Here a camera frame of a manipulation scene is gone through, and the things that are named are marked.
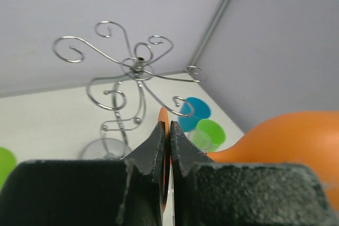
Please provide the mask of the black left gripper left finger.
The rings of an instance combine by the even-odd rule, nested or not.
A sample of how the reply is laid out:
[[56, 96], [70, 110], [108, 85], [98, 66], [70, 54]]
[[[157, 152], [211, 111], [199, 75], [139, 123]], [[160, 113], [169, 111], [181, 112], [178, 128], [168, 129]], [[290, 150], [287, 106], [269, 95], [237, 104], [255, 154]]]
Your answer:
[[1, 225], [161, 225], [165, 125], [120, 160], [28, 160], [1, 190]]

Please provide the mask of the orange plastic wine glass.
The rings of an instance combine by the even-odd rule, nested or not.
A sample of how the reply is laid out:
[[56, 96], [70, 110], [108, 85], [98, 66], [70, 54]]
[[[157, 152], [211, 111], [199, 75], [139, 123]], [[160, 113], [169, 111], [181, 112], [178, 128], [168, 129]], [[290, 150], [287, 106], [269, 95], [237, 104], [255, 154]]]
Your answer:
[[338, 211], [338, 111], [279, 115], [251, 129], [230, 148], [206, 154], [216, 162], [306, 165], [320, 178]]

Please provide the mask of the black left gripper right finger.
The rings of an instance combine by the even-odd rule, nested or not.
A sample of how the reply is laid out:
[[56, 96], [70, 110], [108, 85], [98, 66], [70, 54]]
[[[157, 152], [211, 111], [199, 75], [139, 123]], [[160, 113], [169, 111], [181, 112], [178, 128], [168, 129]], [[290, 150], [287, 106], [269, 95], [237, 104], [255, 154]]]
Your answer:
[[170, 127], [175, 225], [338, 225], [319, 178], [300, 164], [217, 163]]

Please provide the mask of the clear flute glass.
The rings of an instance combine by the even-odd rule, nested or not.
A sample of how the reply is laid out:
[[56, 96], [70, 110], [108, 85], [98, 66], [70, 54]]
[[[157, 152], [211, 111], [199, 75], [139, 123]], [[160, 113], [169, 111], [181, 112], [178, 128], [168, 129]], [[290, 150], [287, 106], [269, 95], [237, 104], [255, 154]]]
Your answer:
[[203, 152], [209, 152], [212, 148], [211, 137], [202, 130], [194, 129], [190, 131], [188, 139]]

